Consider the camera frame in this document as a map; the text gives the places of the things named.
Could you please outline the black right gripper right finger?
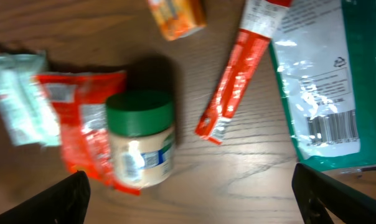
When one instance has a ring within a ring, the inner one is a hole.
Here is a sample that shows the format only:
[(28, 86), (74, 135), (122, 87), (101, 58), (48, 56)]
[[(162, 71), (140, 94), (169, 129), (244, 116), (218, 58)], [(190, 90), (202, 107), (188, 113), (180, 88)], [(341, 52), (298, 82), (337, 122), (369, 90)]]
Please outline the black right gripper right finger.
[(305, 224), (333, 224), (328, 211), (344, 223), (376, 223), (375, 199), (306, 164), (296, 164), (291, 185)]

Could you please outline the red sachet stick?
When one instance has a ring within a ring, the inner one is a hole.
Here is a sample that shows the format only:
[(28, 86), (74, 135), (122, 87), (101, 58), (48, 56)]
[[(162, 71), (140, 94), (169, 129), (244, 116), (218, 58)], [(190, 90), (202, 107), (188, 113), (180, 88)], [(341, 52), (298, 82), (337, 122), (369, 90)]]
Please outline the red sachet stick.
[(237, 39), (213, 97), (195, 129), (220, 145), (273, 34), (293, 0), (246, 0)]

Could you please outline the orange snack packet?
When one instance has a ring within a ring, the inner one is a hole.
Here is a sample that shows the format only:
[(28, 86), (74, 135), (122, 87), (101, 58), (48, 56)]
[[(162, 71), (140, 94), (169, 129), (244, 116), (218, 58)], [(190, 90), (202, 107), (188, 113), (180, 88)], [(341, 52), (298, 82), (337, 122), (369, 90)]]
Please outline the orange snack packet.
[(107, 187), (131, 195), (111, 164), (105, 101), (126, 88), (126, 72), (55, 73), (36, 76), (60, 125), (61, 158), (70, 172), (82, 170)]

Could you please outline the mint green wipes pack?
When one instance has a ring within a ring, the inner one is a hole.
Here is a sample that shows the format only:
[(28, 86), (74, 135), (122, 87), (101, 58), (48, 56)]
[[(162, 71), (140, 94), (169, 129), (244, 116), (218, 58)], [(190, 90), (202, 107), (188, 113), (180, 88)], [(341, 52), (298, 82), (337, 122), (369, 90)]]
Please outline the mint green wipes pack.
[(47, 70), (45, 52), (0, 55), (0, 114), (14, 146), (60, 145), (59, 119), (36, 79)]

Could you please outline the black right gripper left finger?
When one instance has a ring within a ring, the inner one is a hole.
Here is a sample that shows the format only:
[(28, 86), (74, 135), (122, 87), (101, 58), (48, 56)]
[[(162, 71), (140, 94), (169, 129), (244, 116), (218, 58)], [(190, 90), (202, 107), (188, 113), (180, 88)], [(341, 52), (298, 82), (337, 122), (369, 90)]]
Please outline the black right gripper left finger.
[(83, 224), (90, 196), (88, 177), (78, 171), (0, 214), (0, 224)]

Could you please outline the green product pouch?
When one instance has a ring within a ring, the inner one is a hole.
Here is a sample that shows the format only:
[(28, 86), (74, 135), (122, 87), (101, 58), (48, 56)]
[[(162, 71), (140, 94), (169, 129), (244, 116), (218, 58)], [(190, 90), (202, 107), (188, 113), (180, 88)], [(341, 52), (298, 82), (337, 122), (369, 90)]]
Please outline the green product pouch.
[(299, 161), (376, 165), (376, 0), (295, 0), (270, 53)]

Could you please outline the small orange box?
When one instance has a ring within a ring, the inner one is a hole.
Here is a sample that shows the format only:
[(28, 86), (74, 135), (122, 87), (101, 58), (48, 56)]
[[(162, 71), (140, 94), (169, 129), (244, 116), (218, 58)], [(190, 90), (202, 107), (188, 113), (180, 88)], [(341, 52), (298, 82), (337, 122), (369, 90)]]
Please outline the small orange box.
[(206, 26), (200, 0), (147, 0), (161, 34), (168, 41), (191, 35)]

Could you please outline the green lid spice jar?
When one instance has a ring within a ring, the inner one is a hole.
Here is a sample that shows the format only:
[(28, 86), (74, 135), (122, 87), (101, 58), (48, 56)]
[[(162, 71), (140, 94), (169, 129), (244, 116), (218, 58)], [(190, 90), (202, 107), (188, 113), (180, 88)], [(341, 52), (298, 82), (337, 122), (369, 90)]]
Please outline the green lid spice jar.
[(113, 173), (135, 189), (160, 184), (172, 173), (175, 143), (172, 96), (135, 90), (105, 103)]

